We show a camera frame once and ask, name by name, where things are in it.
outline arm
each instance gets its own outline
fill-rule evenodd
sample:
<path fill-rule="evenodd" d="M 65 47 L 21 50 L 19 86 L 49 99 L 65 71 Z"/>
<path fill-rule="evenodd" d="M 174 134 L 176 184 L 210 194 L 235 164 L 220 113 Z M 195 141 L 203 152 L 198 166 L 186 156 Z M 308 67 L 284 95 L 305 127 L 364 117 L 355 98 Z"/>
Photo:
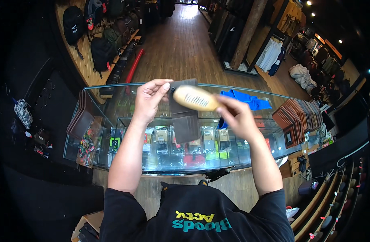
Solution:
<path fill-rule="evenodd" d="M 259 196 L 282 189 L 282 175 L 262 133 L 256 126 L 248 104 L 223 96 L 217 96 L 217 99 L 227 108 L 218 108 L 216 111 L 237 136 L 250 144 L 252 173 Z"/>
<path fill-rule="evenodd" d="M 171 81 L 156 79 L 138 88 L 134 115 L 110 167 L 108 188 L 134 195 L 142 174 L 145 130 L 154 119 L 159 102 L 168 100 L 166 93 Z"/>

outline blue cloth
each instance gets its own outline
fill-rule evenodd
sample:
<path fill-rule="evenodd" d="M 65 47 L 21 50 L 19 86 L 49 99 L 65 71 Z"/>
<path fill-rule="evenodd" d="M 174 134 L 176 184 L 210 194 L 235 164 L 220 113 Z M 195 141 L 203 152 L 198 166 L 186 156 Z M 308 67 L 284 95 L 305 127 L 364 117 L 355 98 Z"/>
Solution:
<path fill-rule="evenodd" d="M 247 103 L 250 106 L 251 110 L 272 108 L 270 104 L 268 103 L 268 101 L 261 100 L 261 99 L 258 99 L 256 96 L 251 96 L 251 95 L 241 93 L 241 92 L 238 92 L 232 89 L 229 90 L 228 92 L 221 91 L 220 95 L 239 100 L 243 103 Z M 227 127 L 228 127 L 228 124 L 221 117 L 217 128 L 222 129 L 222 128 L 227 128 Z"/>

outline glass display counter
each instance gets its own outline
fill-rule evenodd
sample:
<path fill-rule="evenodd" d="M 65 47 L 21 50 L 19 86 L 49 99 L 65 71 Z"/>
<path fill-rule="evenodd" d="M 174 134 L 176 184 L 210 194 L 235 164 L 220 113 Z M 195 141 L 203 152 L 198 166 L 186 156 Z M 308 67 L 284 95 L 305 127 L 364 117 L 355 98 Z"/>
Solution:
<path fill-rule="evenodd" d="M 134 113 L 137 88 L 143 83 L 106 85 L 86 88 L 94 100 L 93 115 L 95 121 L 87 130 L 83 140 L 67 136 L 64 158 L 76 161 L 87 167 L 109 169 L 115 157 L 124 133 Z M 93 93 L 100 88 L 113 87 L 112 98 L 105 104 L 99 104 Z M 249 90 L 210 84 L 198 84 L 211 93 L 220 93 L 234 89 L 251 96 L 257 96 L 269 102 L 272 109 L 253 111 L 256 124 L 267 141 L 273 157 L 277 160 L 291 153 L 318 143 L 318 139 L 310 137 L 308 142 L 285 148 L 283 130 L 272 119 L 272 113 L 289 97 Z M 217 130 L 220 115 L 215 112 L 199 112 L 201 138 L 185 144 L 175 143 L 173 121 L 168 103 L 161 102 L 155 119 L 145 132 L 142 170 L 147 174 L 202 174 L 230 168 L 232 170 L 251 166 L 250 147 L 246 140 L 236 137 L 227 128 Z"/>

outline camouflage bag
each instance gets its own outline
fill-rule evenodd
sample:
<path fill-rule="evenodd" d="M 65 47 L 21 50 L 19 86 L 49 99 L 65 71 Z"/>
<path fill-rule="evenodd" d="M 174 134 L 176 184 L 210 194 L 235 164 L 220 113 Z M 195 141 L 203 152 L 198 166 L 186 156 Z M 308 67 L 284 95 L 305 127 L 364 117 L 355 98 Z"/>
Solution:
<path fill-rule="evenodd" d="M 14 112 L 17 114 L 25 128 L 29 129 L 33 122 L 33 116 L 30 114 L 27 106 L 29 105 L 25 102 L 25 99 L 20 99 L 14 106 Z"/>

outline person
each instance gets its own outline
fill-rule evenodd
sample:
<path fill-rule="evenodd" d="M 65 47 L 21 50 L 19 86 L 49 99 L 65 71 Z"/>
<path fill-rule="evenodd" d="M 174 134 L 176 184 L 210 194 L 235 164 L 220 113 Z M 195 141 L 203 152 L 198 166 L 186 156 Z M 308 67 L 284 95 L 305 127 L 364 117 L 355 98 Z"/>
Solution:
<path fill-rule="evenodd" d="M 252 112 L 248 104 L 223 96 L 216 97 L 227 108 L 216 111 L 250 144 L 259 201 L 248 213 L 210 186 L 167 184 L 157 215 L 147 221 L 134 198 L 142 173 L 144 134 L 159 102 L 168 100 L 171 81 L 152 80 L 137 90 L 134 115 L 109 171 L 100 241 L 294 241 L 282 176 Z"/>

